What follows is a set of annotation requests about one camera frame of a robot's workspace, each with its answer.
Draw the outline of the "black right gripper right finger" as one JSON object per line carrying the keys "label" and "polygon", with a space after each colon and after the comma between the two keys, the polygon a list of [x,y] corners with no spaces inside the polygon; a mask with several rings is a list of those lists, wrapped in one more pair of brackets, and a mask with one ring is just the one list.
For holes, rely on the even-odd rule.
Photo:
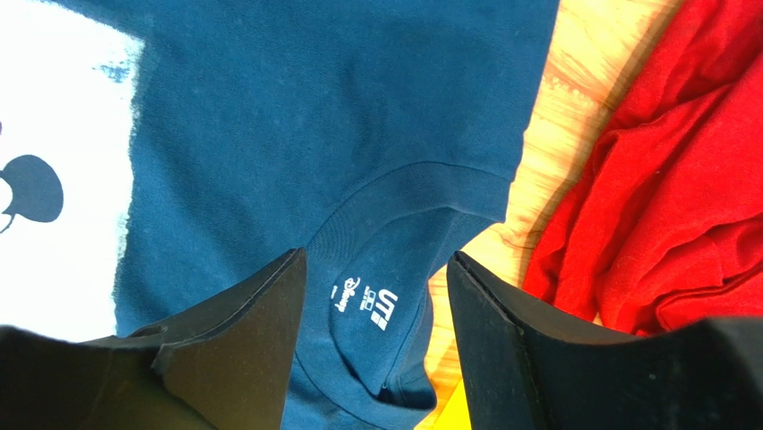
{"label": "black right gripper right finger", "polygon": [[567,314],[465,253],[447,285],[475,429],[759,429],[762,321],[640,338]]}

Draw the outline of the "red crumpled t shirt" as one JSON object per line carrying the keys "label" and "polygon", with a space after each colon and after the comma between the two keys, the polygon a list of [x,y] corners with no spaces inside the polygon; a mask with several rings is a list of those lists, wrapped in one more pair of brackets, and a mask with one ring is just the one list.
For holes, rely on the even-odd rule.
{"label": "red crumpled t shirt", "polygon": [[522,288],[640,336],[761,316],[761,2],[682,4],[552,215]]}

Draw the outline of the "navy blue t shirt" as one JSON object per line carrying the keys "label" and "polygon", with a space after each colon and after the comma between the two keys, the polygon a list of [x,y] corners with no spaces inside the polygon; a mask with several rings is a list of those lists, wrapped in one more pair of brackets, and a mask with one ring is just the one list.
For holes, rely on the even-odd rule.
{"label": "navy blue t shirt", "polygon": [[2,2],[2,324],[125,336],[303,247],[282,427],[416,427],[428,280],[504,220],[558,8]]}

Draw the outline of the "yellow plastic bin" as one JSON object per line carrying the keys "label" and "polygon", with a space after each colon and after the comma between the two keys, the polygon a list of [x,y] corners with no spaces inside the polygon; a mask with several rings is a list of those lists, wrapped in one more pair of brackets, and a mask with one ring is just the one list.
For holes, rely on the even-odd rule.
{"label": "yellow plastic bin", "polygon": [[437,417],[434,430],[471,430],[470,416],[464,380],[459,381],[441,414]]}

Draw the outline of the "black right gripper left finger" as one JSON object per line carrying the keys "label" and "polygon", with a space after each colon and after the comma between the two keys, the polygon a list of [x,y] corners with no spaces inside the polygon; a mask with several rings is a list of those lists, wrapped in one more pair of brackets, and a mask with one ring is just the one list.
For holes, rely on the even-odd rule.
{"label": "black right gripper left finger", "polygon": [[1,330],[4,429],[277,429],[306,287],[293,249],[131,335],[82,343]]}

